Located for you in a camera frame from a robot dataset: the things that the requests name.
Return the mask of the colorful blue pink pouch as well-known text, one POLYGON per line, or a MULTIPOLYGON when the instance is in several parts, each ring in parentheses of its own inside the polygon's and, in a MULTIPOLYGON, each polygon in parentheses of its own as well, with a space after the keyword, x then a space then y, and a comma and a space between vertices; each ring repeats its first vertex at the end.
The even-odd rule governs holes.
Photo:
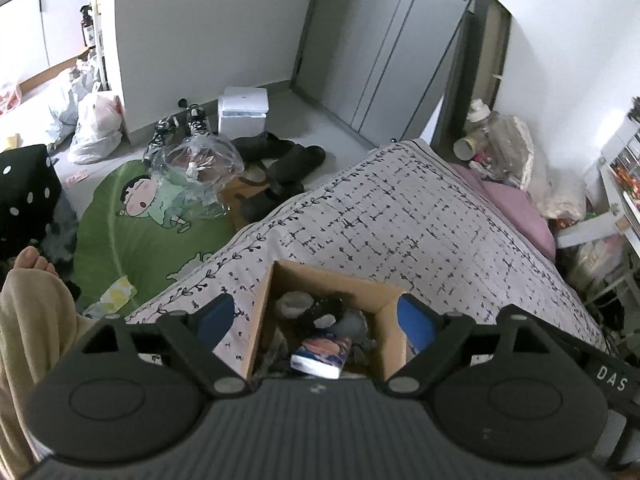
POLYGON ((290 357, 290 367, 296 372, 324 379, 338 379, 352 350, 350 338, 331 334, 307 338, 290 357))

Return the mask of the fluffy blue plush toy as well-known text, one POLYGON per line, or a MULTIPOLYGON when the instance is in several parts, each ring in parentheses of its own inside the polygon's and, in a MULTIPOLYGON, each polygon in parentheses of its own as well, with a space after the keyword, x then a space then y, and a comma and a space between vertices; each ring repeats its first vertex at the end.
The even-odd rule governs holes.
POLYGON ((330 327, 329 332, 338 338, 356 340, 369 336, 367 319, 360 310, 346 310, 342 317, 330 327))

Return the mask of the black white small plush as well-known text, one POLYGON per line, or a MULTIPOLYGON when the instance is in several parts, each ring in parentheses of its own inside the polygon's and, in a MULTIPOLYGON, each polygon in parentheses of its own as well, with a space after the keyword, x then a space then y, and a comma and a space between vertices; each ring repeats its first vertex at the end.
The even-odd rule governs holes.
POLYGON ((297 325, 306 333, 327 330, 342 317, 345 309, 344 300, 340 297, 320 298, 297 320, 297 325))

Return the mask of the brown cardboard box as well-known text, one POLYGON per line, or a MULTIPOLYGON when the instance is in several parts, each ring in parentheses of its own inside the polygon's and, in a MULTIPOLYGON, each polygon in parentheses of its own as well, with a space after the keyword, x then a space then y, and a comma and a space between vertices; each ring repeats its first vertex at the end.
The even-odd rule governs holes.
POLYGON ((278 260, 250 315, 241 375, 386 380, 409 360, 395 285, 278 260))

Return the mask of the white black patterned bedspread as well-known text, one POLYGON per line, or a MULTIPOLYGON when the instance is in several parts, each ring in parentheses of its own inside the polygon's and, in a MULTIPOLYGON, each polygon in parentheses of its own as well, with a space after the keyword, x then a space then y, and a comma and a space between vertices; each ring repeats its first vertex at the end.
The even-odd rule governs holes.
POLYGON ((514 304, 588 344, 605 345, 554 264, 423 141, 379 148, 288 200, 130 321, 193 312, 226 292, 235 320, 217 353, 239 367, 260 280, 277 260, 395 285, 437 312, 458 311, 482 323, 514 304))

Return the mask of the green leaf cartoon rug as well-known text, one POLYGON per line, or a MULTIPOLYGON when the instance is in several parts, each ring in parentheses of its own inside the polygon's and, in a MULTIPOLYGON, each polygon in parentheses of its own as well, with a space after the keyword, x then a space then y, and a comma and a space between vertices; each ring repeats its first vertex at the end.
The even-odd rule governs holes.
POLYGON ((151 218, 126 216, 122 192, 143 175, 140 160, 119 165, 98 185, 81 216, 73 277, 80 289, 81 311, 96 304, 117 280, 126 278, 136 293, 120 312, 134 312, 207 261, 235 234, 227 216, 196 218, 183 233, 165 229, 151 218))

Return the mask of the beige trouser leg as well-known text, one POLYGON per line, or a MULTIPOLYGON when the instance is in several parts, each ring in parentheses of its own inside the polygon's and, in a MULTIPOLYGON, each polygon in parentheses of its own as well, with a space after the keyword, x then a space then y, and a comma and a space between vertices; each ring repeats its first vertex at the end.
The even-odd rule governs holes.
POLYGON ((52 272, 13 269, 1 291, 1 477, 18 479, 35 463, 28 440, 29 393, 94 325, 52 272))

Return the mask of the pink pillow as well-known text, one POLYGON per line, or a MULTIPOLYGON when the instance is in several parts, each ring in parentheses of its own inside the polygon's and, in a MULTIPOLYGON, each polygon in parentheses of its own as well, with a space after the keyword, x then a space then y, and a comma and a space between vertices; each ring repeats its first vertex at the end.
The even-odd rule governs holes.
POLYGON ((555 263, 556 246, 548 222, 528 195, 519 188, 483 180, 480 174, 458 164, 450 167, 477 193, 489 200, 549 261, 555 263))

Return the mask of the clear crumpled plastic bag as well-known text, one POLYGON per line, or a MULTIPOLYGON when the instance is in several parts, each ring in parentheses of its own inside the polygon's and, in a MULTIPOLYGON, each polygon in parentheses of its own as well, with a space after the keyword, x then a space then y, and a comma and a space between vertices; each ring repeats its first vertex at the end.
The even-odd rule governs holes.
POLYGON ((244 171, 238 150, 225 136, 197 134, 180 142, 167 132, 156 132, 144 155, 151 177, 158 182, 157 197, 168 218, 213 219, 228 208, 222 191, 244 171))

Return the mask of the bare foot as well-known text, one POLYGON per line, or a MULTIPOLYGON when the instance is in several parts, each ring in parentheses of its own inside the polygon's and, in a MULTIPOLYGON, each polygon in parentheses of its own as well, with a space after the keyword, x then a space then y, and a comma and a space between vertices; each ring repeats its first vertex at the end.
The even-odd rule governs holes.
POLYGON ((47 258, 40 255, 34 246, 27 246, 15 258, 14 269, 41 270, 54 276, 58 275, 55 266, 47 258))

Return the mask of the white plastic bags pile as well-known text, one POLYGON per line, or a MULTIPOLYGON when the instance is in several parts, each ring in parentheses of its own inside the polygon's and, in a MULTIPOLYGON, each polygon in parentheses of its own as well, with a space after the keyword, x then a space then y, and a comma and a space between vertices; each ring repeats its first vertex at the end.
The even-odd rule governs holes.
POLYGON ((587 212, 584 179, 573 168, 555 168, 530 136, 521 118, 495 114, 492 138, 508 175, 546 219, 580 221, 587 212))

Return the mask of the white desk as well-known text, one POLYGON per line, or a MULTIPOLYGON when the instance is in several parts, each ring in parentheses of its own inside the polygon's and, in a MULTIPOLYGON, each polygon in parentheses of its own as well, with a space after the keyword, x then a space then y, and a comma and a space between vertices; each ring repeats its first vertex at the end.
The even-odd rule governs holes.
POLYGON ((598 170, 597 200, 592 213, 584 220, 560 229, 554 236, 556 248, 576 247, 620 235, 639 255, 639 209, 604 159, 600 160, 598 170))

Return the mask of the paper cup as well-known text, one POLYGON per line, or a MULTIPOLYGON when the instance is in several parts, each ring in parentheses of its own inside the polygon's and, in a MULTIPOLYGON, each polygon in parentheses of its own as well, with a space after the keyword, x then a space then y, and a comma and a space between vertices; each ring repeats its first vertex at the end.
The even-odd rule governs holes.
POLYGON ((482 136, 470 134, 454 142, 452 150, 457 159, 468 162, 483 148, 483 144, 484 139, 482 136))

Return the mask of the black boots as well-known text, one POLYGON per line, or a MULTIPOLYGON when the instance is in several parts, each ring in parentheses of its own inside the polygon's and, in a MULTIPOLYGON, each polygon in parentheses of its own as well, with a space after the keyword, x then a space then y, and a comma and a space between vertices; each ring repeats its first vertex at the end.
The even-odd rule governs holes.
POLYGON ((257 166, 265 175, 261 181, 241 178, 247 185, 265 185, 253 196, 238 195, 240 216, 248 223, 262 220, 287 200, 302 194, 303 180, 326 160, 326 151, 321 146, 303 146, 268 131, 234 139, 232 144, 246 166, 257 166))

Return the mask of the clear plastic water bottle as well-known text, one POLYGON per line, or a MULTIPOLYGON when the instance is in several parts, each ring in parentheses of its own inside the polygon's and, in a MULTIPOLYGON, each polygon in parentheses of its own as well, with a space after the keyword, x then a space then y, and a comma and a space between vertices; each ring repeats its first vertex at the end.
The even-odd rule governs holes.
POLYGON ((481 99, 474 99, 470 103, 466 121, 469 126, 468 137, 475 153, 483 153, 492 162, 500 162, 502 154, 497 141, 495 119, 496 116, 481 99))

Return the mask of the black dice cushion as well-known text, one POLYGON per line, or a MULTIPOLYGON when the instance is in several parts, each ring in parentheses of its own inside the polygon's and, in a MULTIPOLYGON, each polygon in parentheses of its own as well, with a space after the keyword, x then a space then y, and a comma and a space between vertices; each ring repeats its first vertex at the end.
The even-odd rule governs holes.
POLYGON ((53 221, 62 185, 43 144, 1 153, 1 258, 38 245, 53 221))

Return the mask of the white plastic bag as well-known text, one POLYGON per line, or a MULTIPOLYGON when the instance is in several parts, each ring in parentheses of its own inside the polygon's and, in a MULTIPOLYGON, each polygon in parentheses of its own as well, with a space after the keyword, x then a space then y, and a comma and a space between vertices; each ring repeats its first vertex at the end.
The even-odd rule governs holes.
POLYGON ((122 104, 111 91, 87 94, 78 104, 78 122, 67 159, 89 165, 107 159, 122 142, 122 104))

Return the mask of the white air purifier box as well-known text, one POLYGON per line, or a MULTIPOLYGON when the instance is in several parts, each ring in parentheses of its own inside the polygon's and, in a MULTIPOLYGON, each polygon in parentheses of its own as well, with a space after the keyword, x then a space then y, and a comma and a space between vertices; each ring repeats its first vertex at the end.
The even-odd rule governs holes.
POLYGON ((266 130, 268 91, 257 87, 227 87, 218 96, 217 127, 224 136, 258 136, 266 130))

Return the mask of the leaning brown board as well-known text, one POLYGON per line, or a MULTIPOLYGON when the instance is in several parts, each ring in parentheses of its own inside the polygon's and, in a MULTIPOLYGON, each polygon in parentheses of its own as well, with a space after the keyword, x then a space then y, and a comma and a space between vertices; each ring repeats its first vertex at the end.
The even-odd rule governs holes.
POLYGON ((431 148, 453 162, 454 142, 462 138, 466 114, 475 99, 493 106, 508 50, 511 13, 498 0, 474 0, 466 12, 442 96, 442 107, 431 148))

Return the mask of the spray bottle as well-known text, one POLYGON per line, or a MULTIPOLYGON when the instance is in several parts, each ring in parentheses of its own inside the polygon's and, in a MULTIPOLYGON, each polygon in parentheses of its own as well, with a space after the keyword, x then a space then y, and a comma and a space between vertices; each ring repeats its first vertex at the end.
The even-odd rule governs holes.
POLYGON ((92 7, 90 4, 82 6, 80 8, 80 13, 82 40, 84 40, 84 44, 87 48, 92 48, 96 45, 96 30, 94 29, 92 7))

